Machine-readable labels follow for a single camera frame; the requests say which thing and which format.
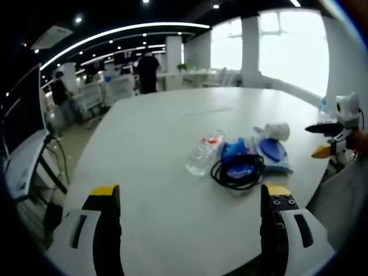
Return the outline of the person's right hand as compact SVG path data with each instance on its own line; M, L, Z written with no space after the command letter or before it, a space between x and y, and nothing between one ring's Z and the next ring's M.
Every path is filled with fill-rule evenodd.
M347 140L347 148L357 152L363 157L368 156L368 134L367 131L358 129L352 131Z

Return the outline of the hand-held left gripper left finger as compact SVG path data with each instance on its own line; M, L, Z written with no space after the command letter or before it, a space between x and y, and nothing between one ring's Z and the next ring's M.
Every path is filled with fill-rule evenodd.
M124 275L119 185L93 189L53 232L47 257L62 275Z

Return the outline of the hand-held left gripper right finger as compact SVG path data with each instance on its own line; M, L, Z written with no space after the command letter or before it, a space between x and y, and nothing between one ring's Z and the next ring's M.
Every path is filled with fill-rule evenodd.
M260 190L260 274L317 275L335 251L327 230L283 186Z

